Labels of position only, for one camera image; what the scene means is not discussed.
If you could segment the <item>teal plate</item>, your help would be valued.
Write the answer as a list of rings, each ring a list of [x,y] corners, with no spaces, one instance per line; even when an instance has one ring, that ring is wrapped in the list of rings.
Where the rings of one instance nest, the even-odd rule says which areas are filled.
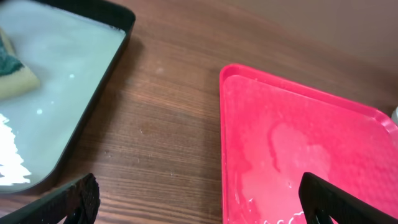
[[[391,120],[398,126],[398,107],[391,114]]]

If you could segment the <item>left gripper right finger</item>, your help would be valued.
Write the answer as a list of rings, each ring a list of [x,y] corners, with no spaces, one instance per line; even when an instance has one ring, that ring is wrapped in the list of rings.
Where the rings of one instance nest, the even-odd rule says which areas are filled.
[[[303,174],[298,195],[307,223],[397,224],[396,218],[310,172]]]

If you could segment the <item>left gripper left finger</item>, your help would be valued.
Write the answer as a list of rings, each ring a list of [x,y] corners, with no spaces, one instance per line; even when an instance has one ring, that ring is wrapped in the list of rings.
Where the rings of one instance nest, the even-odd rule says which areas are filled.
[[[71,181],[50,194],[1,218],[8,224],[93,224],[100,207],[100,189],[92,174]]]

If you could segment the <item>green yellow sponge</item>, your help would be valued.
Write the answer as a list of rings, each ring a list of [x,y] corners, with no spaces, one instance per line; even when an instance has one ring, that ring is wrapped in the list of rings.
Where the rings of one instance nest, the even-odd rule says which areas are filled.
[[[7,34],[1,29],[1,100],[37,89],[40,81],[16,55]]]

